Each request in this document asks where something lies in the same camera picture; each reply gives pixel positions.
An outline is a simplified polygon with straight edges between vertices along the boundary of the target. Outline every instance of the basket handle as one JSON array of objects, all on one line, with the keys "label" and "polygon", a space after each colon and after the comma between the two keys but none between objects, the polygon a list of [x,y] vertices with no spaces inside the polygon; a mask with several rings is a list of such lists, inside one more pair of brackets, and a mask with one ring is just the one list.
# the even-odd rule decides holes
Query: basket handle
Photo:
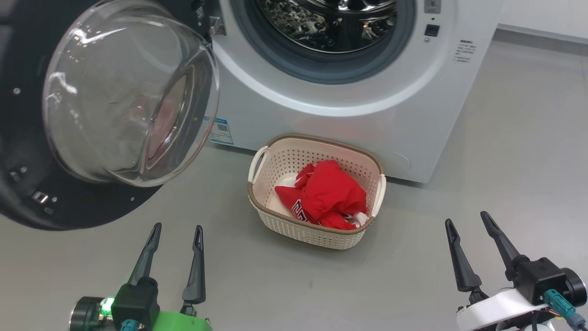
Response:
[{"label": "basket handle", "polygon": [[251,184],[255,184],[255,181],[257,180],[257,176],[259,175],[259,170],[261,169],[261,166],[263,165],[263,162],[265,162],[265,153],[267,152],[267,150],[269,149],[268,146],[264,146],[262,147],[257,153],[255,153],[255,156],[253,157],[253,161],[251,161],[251,165],[249,166],[249,175],[247,176],[247,181],[250,182]]},{"label": "basket handle", "polygon": [[382,202],[384,201],[384,194],[386,192],[386,175],[380,175],[380,182],[377,184],[377,193],[376,193],[376,201],[373,204],[372,208],[372,217],[376,217],[378,212],[380,212],[380,207],[382,206]]}]

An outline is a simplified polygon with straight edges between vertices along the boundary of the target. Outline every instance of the white washing machine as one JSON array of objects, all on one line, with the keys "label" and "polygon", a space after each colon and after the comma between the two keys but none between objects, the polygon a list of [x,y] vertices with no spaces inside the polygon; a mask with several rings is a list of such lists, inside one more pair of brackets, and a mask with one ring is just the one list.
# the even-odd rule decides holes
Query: white washing machine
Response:
[{"label": "white washing machine", "polygon": [[[267,7],[279,2],[288,2],[278,10],[293,21],[284,22],[275,9],[268,13]],[[320,9],[305,13],[299,7],[333,3],[338,22],[345,22],[353,20],[345,13],[350,2],[221,0],[226,35],[213,36],[221,92],[211,140],[257,150],[286,133],[332,138],[371,151],[388,176],[426,183],[490,44],[503,1],[358,1],[364,4],[356,10],[364,15],[356,18],[365,23],[362,37],[371,32],[371,22],[385,19],[391,28],[357,50],[309,45],[305,38],[312,27],[302,37],[296,34],[300,26],[295,24],[314,21],[319,24],[315,34],[326,29],[332,35],[337,23],[333,16],[317,14]],[[290,32],[283,25],[288,23],[294,25]]]},{"label": "white washing machine", "polygon": [[0,2],[0,213],[114,221],[210,138],[304,133],[427,182],[502,0]]}]

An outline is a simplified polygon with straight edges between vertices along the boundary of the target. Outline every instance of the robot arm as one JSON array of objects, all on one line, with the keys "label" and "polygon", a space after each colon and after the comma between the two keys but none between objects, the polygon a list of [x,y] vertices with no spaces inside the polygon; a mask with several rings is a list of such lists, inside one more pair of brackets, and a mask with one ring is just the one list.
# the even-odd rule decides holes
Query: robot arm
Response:
[{"label": "robot arm", "polygon": [[492,217],[481,212],[488,235],[494,239],[505,264],[505,275],[514,288],[488,297],[480,289],[482,281],[474,273],[451,220],[445,230],[453,262],[457,290],[470,292],[470,304],[459,307],[460,331],[500,331],[511,327],[529,331],[553,330],[550,320],[562,316],[573,330],[585,330],[575,307],[586,303],[587,292],[581,278],[572,270],[558,268],[546,257],[531,261],[519,254]]},{"label": "robot arm", "polygon": [[155,224],[126,284],[115,297],[83,297],[74,307],[69,331],[212,331],[208,319],[196,317],[193,304],[206,300],[202,227],[192,243],[192,267],[180,312],[160,312],[158,284],[149,277],[159,246],[161,223]]}]

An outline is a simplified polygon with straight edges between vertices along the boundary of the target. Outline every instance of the label sticker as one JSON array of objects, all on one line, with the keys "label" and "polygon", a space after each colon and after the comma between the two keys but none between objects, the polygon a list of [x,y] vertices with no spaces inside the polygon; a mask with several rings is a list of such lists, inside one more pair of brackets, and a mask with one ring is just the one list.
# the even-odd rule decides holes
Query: label sticker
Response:
[{"label": "label sticker", "polygon": [[440,14],[441,0],[425,0],[425,13]]},{"label": "label sticker", "polygon": [[471,40],[460,40],[453,55],[453,60],[461,63],[469,63],[476,53],[476,46]]},{"label": "label sticker", "polygon": [[[204,120],[210,121],[210,117],[205,117]],[[221,144],[233,144],[233,137],[230,136],[229,123],[227,120],[221,118],[215,118],[215,122],[212,125],[211,135],[209,136],[211,141]]]}]

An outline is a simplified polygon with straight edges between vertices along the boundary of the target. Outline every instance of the white basket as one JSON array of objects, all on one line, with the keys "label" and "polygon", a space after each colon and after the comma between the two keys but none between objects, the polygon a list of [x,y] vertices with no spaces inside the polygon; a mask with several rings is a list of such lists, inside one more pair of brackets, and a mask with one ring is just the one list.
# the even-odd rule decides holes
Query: white basket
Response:
[{"label": "white basket", "polygon": [[[292,183],[309,163],[336,160],[367,193],[370,219],[355,230],[338,230],[299,221],[281,203],[274,187]],[[249,200],[272,231],[305,243],[349,249],[373,223],[386,191],[382,166],[369,153],[343,143],[304,135],[283,135],[261,148],[249,167]]]}]

